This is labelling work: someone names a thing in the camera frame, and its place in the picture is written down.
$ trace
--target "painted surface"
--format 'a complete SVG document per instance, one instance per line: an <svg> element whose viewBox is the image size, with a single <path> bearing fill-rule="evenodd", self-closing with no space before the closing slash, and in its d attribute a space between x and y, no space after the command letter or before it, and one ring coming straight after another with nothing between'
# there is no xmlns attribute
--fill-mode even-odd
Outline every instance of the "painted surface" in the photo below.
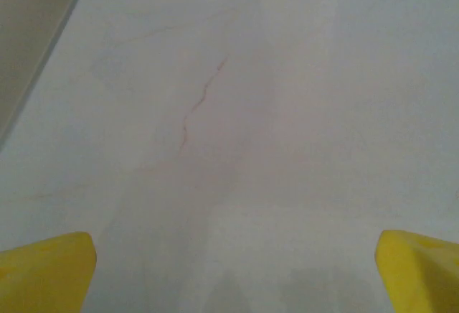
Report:
<svg viewBox="0 0 459 313"><path fill-rule="evenodd" d="M92 233L84 312L391 312L458 242L457 0L81 0L0 154L0 246Z"/></svg>

